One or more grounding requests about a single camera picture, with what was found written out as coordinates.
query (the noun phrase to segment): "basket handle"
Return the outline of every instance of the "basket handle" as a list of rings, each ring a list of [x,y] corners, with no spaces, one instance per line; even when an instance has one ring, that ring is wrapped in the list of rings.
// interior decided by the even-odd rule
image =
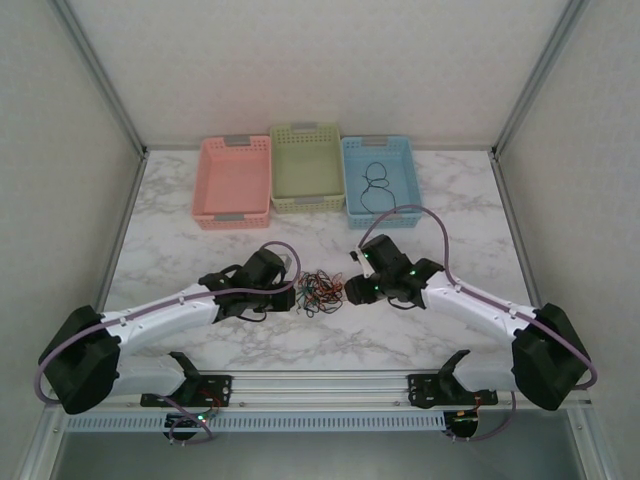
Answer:
[[[250,147],[251,137],[249,135],[227,135],[222,137],[227,147]]]
[[[363,147],[386,147],[389,144],[389,137],[385,135],[371,135],[362,137]]]
[[[316,205],[324,202],[324,197],[298,197],[293,199],[296,205]]]
[[[243,213],[225,213],[223,215],[214,215],[214,222],[240,222],[244,220]]]
[[[291,133],[315,133],[318,130],[316,122],[298,122],[291,124]]]

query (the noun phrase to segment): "black mount bracket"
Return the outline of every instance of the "black mount bracket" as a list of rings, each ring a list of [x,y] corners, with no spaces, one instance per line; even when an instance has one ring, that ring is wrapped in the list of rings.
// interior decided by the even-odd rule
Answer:
[[[231,398],[231,375],[202,375],[182,352],[171,352],[173,358],[184,370],[185,381],[169,398],[181,407],[228,407]],[[143,394],[140,398],[142,407],[169,407],[167,403],[153,394]]]
[[[438,373],[407,375],[409,403],[413,407],[497,405],[498,395],[493,390],[469,392],[453,376],[453,371],[469,350],[459,350],[442,366]]]
[[[178,402],[181,407],[202,407],[211,406],[212,397],[220,401],[221,407],[228,407],[231,398],[233,377],[231,375],[201,375],[200,381],[195,386],[193,396],[188,400],[179,400],[180,389],[169,398]],[[153,394],[143,394],[140,398],[142,407],[169,407],[164,400]]]
[[[451,397],[442,389],[437,373],[416,373],[407,375],[409,382],[409,403],[412,407],[432,408],[447,406],[476,406],[476,396],[480,397],[481,405],[497,405],[498,395],[493,390],[461,393]]]

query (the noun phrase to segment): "black cable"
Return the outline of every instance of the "black cable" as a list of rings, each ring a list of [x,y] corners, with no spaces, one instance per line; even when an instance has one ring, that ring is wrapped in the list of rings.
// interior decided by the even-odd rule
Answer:
[[[384,171],[384,176],[378,177],[378,178],[369,178],[369,169],[373,165],[380,165],[382,167],[382,170]],[[381,164],[380,162],[370,163],[367,169],[365,170],[364,175],[362,175],[362,178],[364,178],[367,181],[367,188],[365,188],[364,191],[360,194],[360,204],[364,207],[364,209],[367,212],[371,214],[380,213],[380,212],[372,212],[371,210],[369,210],[369,208],[364,204],[364,201],[363,201],[363,197],[365,196],[365,194],[367,194],[369,190],[372,188],[377,188],[391,195],[391,198],[393,199],[393,208],[397,207],[396,196],[393,194],[391,190],[387,189],[387,187],[390,185],[390,182],[389,180],[387,180],[387,169],[383,164]]]
[[[259,320],[257,318],[243,317],[242,315],[236,315],[236,318],[239,318],[240,320],[244,320],[245,322],[260,323],[260,322],[264,322],[267,319],[267,312],[265,312],[264,316]]]
[[[417,307],[417,305],[411,305],[410,307],[403,307],[402,305],[391,303],[391,298],[389,297],[387,297],[387,302],[389,302],[389,305],[391,305],[393,308],[397,308],[398,310],[411,310]]]

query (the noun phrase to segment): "colorful wires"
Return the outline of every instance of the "colorful wires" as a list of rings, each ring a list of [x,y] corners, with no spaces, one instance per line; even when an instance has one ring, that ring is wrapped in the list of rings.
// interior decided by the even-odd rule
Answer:
[[[324,270],[302,272],[298,277],[296,312],[304,310],[307,317],[316,313],[334,313],[342,306],[342,273],[330,277]]]

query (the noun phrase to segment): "white marble surface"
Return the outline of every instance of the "white marble surface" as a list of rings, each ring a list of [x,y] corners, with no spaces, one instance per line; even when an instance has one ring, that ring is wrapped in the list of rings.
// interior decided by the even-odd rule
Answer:
[[[127,308],[175,293],[208,272],[244,263],[262,243],[293,245],[303,269],[350,278],[349,251],[363,231],[346,213],[278,215],[261,230],[202,231],[191,219],[197,152],[152,152],[107,301]],[[415,152],[424,203],[451,236],[456,275],[512,301],[528,303],[506,218],[485,152]],[[442,261],[437,225],[386,230],[411,260]],[[185,331],[142,354],[185,352],[199,369],[391,370],[439,368],[460,348],[492,351],[493,340],[430,311],[403,312],[379,302],[309,319],[304,312],[269,314],[263,323],[230,318]]]

